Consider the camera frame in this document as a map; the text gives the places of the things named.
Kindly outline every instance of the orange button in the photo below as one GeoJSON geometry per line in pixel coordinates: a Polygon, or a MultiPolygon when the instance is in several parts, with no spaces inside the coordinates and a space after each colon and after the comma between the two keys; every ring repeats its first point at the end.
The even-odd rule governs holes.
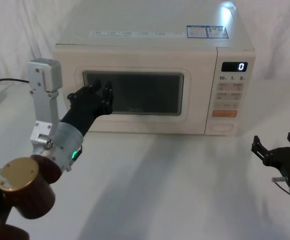
{"type": "Polygon", "coordinates": [[[214,110],[212,116],[214,118],[236,118],[237,110],[214,110]]]}

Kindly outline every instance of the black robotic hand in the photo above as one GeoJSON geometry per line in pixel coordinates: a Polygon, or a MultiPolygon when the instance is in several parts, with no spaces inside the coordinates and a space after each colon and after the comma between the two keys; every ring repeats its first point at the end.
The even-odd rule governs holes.
{"type": "Polygon", "coordinates": [[[61,122],[74,126],[85,136],[97,117],[113,112],[111,82],[106,83],[102,96],[96,93],[100,89],[101,82],[98,80],[91,86],[84,86],[77,92],[69,94],[67,99],[70,101],[70,109],[61,122]]]}

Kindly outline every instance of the white microwave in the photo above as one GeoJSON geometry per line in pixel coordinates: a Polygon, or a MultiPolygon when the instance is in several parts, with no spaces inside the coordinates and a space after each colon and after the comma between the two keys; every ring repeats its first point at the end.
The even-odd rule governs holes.
{"type": "Polygon", "coordinates": [[[100,80],[91,131],[235,135],[255,51],[231,2],[83,0],[56,44],[63,95],[100,80]]]}

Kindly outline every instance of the white fabric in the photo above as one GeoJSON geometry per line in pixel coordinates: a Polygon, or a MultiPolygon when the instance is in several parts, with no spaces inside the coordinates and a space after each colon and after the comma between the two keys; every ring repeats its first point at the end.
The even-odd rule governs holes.
{"type": "MultiPolygon", "coordinates": [[[[0,78],[25,78],[29,60],[51,58],[81,0],[0,0],[0,78]]],[[[256,49],[254,79],[290,79],[290,0],[237,0],[256,49]]]]}

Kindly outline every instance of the sticker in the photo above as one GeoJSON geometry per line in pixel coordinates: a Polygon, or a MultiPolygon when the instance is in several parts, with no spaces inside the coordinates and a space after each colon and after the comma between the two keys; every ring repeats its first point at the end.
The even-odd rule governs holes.
{"type": "Polygon", "coordinates": [[[187,37],[189,39],[207,39],[206,26],[187,25],[187,37]]]}
{"type": "Polygon", "coordinates": [[[89,37],[186,38],[186,33],[166,31],[91,31],[89,37]]]}
{"type": "Polygon", "coordinates": [[[228,39],[226,28],[224,26],[206,26],[209,39],[228,39]]]}

